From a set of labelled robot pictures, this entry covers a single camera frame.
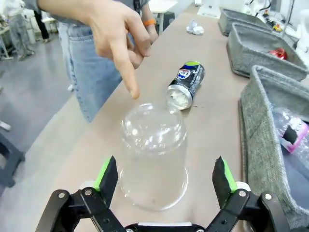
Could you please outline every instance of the pink label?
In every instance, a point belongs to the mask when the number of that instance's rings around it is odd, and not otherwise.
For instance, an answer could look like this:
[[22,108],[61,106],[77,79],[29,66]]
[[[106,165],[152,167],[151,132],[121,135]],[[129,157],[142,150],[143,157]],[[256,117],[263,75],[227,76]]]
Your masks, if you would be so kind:
[[293,153],[295,149],[299,147],[302,139],[309,132],[309,126],[305,122],[303,122],[300,118],[294,118],[293,120],[291,120],[289,122],[289,126],[296,133],[297,135],[296,140],[293,143],[291,143],[289,141],[286,141],[284,138],[280,138],[280,143],[282,146],[285,147],[285,149],[288,150],[288,152]]

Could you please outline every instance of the crumpled paper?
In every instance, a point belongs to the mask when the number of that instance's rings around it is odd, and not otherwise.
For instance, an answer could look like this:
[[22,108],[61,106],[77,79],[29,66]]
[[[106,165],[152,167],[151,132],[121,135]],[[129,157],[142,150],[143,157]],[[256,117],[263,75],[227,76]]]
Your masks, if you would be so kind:
[[189,26],[187,26],[187,32],[194,35],[202,35],[204,34],[204,29],[201,26],[198,26],[197,22],[192,19]]

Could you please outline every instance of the denim pocket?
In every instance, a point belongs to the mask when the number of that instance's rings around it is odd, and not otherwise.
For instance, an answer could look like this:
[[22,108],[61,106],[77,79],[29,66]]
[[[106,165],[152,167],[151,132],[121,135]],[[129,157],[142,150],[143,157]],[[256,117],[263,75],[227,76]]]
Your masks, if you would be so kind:
[[68,36],[71,41],[93,40],[92,30],[86,25],[70,25]]

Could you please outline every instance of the metal screw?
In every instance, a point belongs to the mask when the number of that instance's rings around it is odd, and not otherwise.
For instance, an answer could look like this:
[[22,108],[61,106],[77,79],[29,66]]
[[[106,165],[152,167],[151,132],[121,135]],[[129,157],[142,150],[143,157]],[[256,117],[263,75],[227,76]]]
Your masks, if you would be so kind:
[[92,194],[91,189],[87,189],[87,190],[85,191],[85,195],[86,195],[86,196],[89,196],[90,194]]
[[246,196],[246,192],[245,192],[245,191],[240,191],[240,192],[239,192],[239,195],[240,195],[241,197],[245,197],[245,196]]
[[59,198],[64,198],[65,195],[66,195],[66,194],[65,194],[64,192],[61,192],[60,194],[58,194],[58,197],[59,197]]
[[271,195],[268,194],[268,193],[266,193],[266,194],[265,194],[265,199],[266,199],[266,200],[270,200],[270,199],[271,199]]

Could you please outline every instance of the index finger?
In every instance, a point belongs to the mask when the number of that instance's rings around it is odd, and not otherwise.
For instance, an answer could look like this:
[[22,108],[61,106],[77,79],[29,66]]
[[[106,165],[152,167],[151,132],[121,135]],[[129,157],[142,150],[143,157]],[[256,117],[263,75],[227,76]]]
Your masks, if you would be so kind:
[[126,46],[126,37],[124,36],[124,38],[113,40],[110,47],[116,69],[120,72],[120,75],[125,82],[125,86],[130,92],[132,98],[137,99],[140,96],[140,90]]

